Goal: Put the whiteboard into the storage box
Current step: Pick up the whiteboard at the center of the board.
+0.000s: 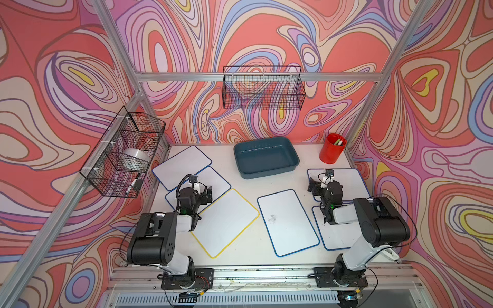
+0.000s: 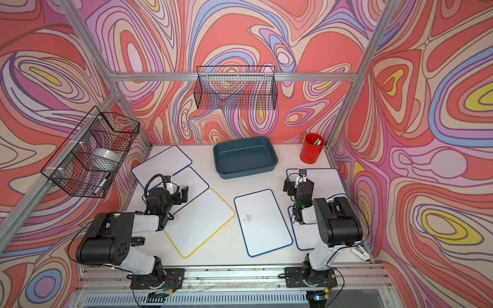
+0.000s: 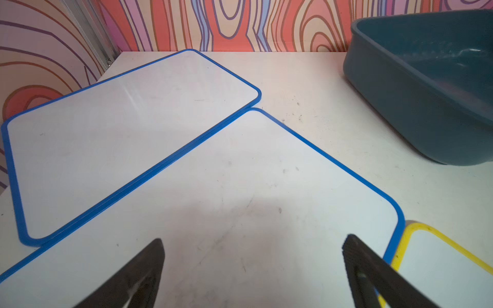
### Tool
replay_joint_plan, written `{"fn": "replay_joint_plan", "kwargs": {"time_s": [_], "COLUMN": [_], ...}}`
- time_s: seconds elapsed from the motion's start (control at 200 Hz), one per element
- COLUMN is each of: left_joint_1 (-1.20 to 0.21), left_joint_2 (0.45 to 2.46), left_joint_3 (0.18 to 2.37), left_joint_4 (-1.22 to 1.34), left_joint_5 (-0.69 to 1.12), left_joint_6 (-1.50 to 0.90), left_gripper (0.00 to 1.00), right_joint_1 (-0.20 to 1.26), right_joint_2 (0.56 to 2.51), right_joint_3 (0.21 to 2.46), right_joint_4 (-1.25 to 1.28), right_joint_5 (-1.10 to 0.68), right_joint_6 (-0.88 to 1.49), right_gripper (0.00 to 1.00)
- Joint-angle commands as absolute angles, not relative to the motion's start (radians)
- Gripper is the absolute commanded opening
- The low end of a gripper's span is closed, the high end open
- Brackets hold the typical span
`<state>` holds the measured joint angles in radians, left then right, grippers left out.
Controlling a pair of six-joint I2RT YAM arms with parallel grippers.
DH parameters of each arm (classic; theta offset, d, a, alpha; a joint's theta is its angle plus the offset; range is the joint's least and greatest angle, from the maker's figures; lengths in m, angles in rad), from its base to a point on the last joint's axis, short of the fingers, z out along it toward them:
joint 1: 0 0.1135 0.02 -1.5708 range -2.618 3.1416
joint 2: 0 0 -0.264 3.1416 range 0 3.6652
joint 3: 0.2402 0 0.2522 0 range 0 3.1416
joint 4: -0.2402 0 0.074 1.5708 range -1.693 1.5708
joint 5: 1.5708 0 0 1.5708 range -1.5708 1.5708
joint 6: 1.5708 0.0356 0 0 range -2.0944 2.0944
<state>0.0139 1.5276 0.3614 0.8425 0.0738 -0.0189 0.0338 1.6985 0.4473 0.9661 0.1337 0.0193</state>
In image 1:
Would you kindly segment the yellow-framed whiteboard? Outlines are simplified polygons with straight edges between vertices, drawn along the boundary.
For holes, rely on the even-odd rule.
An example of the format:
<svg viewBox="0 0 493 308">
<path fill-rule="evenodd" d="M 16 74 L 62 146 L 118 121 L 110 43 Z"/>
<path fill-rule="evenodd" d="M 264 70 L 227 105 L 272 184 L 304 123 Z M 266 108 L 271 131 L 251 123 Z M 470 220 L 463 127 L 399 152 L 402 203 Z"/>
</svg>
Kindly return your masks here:
<svg viewBox="0 0 493 308">
<path fill-rule="evenodd" d="M 217 258 L 259 217 L 259 211 L 238 191 L 228 190 L 204 209 L 193 237 L 206 254 Z"/>
</svg>

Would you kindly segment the smudged blue-framed whiteboard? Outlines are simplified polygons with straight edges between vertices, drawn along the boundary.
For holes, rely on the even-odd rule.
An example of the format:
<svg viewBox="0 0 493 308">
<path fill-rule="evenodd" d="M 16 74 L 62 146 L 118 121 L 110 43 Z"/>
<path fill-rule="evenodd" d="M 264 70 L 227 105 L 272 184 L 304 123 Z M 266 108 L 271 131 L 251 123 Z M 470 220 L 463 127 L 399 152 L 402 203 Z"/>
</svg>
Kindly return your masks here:
<svg viewBox="0 0 493 308">
<path fill-rule="evenodd" d="M 257 203 L 277 257 L 286 257 L 320 244 L 320 238 L 293 189 L 260 196 Z"/>
</svg>

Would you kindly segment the teal plastic storage box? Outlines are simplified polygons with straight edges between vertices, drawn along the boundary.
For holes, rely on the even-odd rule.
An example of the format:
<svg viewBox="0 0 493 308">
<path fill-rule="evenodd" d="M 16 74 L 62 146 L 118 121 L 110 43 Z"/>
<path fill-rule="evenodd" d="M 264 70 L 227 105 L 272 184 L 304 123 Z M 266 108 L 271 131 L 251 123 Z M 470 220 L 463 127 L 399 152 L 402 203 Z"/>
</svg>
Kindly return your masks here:
<svg viewBox="0 0 493 308">
<path fill-rule="evenodd" d="M 240 142 L 233 147 L 237 169 L 246 180 L 294 171 L 300 159 L 286 137 Z"/>
</svg>

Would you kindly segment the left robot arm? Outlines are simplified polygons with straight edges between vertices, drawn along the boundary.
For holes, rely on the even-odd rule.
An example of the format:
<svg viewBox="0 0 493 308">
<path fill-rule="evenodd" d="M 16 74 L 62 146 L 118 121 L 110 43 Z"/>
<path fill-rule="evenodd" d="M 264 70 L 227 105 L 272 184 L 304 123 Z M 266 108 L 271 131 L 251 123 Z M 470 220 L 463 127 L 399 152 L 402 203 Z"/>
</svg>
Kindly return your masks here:
<svg viewBox="0 0 493 308">
<path fill-rule="evenodd" d="M 192 187 L 180 189 L 175 211 L 141 215 L 127 249 L 127 263 L 155 266 L 172 278 L 196 279 L 193 258 L 180 253 L 176 246 L 178 233 L 192 232 L 201 217 L 200 206 L 213 201 L 213 188 L 198 192 Z"/>
</svg>

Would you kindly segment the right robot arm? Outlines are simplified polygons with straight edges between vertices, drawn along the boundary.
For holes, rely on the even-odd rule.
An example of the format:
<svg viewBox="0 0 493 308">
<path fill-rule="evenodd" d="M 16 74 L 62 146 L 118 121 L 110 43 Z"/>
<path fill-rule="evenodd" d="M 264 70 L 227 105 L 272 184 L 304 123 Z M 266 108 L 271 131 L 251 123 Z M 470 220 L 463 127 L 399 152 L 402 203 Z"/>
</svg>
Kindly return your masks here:
<svg viewBox="0 0 493 308">
<path fill-rule="evenodd" d="M 343 186 L 326 179 L 309 178 L 308 192 L 320 198 L 316 224 L 325 247 L 348 248 L 331 270 L 337 285 L 347 286 L 363 278 L 367 263 L 381 251 L 411 237 L 410 228 L 387 197 L 355 198 L 343 202 Z"/>
</svg>

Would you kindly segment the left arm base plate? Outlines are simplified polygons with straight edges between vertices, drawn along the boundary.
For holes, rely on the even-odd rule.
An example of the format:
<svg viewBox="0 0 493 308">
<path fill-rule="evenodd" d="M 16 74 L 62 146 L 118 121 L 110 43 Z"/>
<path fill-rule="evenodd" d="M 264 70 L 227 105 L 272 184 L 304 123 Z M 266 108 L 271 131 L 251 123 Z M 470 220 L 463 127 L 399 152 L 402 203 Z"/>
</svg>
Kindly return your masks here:
<svg viewBox="0 0 493 308">
<path fill-rule="evenodd" d="M 184 275 L 170 275 L 167 272 L 159 274 L 162 290 L 199 291 L 209 290 L 213 287 L 214 269 L 199 268 L 190 269 Z"/>
</svg>

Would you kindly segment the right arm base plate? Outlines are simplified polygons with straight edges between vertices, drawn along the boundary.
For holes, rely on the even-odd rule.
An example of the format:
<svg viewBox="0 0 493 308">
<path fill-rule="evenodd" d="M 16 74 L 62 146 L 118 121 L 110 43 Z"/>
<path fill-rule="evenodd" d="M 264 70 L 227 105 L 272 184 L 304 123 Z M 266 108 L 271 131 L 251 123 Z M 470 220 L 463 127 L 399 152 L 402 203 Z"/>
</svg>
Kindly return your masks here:
<svg viewBox="0 0 493 308">
<path fill-rule="evenodd" d="M 364 271 L 351 271 L 335 269 L 334 267 L 315 267 L 313 273 L 308 275 L 315 280 L 319 288 L 359 288 L 368 286 Z"/>
</svg>

